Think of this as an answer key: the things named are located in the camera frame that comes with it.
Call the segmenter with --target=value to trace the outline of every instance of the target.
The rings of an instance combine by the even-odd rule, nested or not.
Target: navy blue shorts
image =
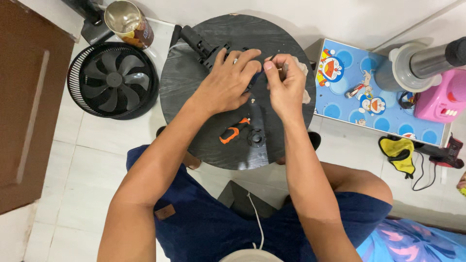
[[[129,170],[148,145],[128,152]],[[386,217],[391,205],[373,197],[335,193],[343,226],[357,248]],[[259,247],[257,220],[247,221],[213,198],[181,164],[173,183],[155,204],[154,211],[172,204],[175,214],[159,221],[154,217],[157,239],[172,262],[218,262],[240,249]],[[284,262],[316,261],[292,204],[261,219],[263,250]]]

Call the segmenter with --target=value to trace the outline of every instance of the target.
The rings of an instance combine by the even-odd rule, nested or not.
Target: pink device
[[[418,94],[414,116],[450,123],[466,108],[466,70],[452,69],[442,74],[442,83]]]

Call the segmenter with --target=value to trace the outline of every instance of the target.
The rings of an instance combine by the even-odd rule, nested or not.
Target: white plastic container
[[[425,48],[424,44],[409,43],[390,51],[388,59],[377,68],[375,73],[375,81],[380,89],[388,92],[419,93],[431,86],[439,85],[442,82],[441,75],[420,79],[411,72],[412,55]]]

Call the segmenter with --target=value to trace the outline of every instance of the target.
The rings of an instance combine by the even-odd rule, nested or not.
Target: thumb
[[[272,61],[266,61],[264,63],[264,70],[265,74],[267,75],[267,80],[270,84],[270,89],[274,89],[277,86],[282,85],[278,69]]]

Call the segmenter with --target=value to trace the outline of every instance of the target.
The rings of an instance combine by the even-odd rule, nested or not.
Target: black fan
[[[73,60],[68,90],[86,112],[127,120],[154,105],[158,77],[143,51],[125,43],[105,42],[89,46]]]

